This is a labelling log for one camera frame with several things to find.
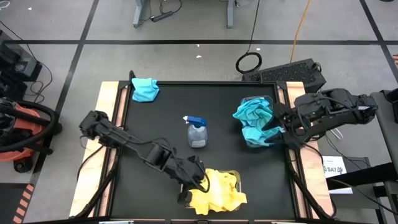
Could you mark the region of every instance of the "spray bottle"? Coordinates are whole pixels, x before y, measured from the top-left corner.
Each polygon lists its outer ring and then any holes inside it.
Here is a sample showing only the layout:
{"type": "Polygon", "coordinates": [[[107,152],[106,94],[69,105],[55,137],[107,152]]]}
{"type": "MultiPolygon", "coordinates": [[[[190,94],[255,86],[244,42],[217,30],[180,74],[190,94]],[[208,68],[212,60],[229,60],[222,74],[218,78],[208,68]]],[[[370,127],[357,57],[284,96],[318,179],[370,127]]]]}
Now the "spray bottle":
{"type": "Polygon", "coordinates": [[[184,116],[183,119],[188,124],[188,143],[193,148],[201,148],[207,145],[207,122],[203,118],[194,116],[184,116]]]}

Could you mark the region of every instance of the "orange striped tape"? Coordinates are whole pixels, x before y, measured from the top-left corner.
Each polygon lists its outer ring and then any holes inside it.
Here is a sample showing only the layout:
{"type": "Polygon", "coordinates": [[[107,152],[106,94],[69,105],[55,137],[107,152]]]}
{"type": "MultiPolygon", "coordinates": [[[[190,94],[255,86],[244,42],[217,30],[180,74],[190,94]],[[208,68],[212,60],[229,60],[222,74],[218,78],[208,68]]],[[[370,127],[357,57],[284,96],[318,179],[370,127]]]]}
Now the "orange striped tape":
{"type": "Polygon", "coordinates": [[[19,206],[17,207],[16,214],[12,219],[14,223],[22,223],[24,221],[25,213],[29,205],[30,198],[32,197],[33,190],[34,187],[32,185],[28,184],[26,186],[24,193],[22,193],[22,198],[19,201],[19,206]]]}
{"type": "Polygon", "coordinates": [[[398,55],[393,55],[392,58],[396,61],[396,65],[398,65],[398,55]]]}

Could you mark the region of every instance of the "blue spray nozzle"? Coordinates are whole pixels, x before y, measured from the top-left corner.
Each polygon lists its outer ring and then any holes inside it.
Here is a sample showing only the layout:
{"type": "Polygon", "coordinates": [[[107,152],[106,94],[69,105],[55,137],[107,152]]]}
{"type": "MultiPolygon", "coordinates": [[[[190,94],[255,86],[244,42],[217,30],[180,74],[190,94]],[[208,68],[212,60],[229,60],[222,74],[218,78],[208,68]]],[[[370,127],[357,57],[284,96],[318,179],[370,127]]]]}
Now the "blue spray nozzle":
{"type": "Polygon", "coordinates": [[[194,116],[184,116],[183,119],[190,124],[193,124],[195,128],[206,127],[207,121],[203,118],[197,118],[194,116]]]}

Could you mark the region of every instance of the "table leg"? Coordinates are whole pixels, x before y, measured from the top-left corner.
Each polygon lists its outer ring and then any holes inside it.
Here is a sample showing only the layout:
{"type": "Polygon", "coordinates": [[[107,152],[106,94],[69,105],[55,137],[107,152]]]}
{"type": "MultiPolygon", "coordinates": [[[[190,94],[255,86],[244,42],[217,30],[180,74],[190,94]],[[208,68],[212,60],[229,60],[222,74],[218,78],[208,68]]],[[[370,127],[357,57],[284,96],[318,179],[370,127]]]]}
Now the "table leg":
{"type": "Polygon", "coordinates": [[[141,13],[144,11],[145,1],[146,0],[136,0],[136,13],[134,13],[134,20],[132,22],[134,28],[139,27],[139,20],[141,18],[141,13]]]}
{"type": "Polygon", "coordinates": [[[227,17],[227,25],[228,29],[232,29],[234,27],[234,5],[235,0],[228,0],[228,5],[226,8],[226,17],[227,17]]]}

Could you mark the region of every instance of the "orange cable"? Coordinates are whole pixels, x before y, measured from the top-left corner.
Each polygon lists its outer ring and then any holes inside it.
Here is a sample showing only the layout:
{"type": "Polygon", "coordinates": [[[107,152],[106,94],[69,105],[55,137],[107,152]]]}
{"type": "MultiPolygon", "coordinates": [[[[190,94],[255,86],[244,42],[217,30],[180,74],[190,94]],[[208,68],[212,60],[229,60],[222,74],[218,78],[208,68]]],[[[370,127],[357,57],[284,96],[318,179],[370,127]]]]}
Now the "orange cable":
{"type": "Polygon", "coordinates": [[[290,56],[290,62],[291,62],[291,63],[292,63],[292,61],[293,61],[293,56],[294,56],[294,52],[295,52],[295,49],[296,49],[297,36],[298,36],[298,34],[299,34],[301,25],[303,24],[304,17],[305,17],[305,15],[307,14],[307,11],[308,11],[308,8],[309,8],[309,6],[310,6],[310,3],[311,3],[311,0],[308,0],[308,1],[307,1],[307,6],[305,6],[305,10],[304,10],[303,16],[301,17],[300,24],[298,25],[298,28],[297,28],[297,31],[296,31],[296,35],[294,36],[292,55],[290,56]]]}

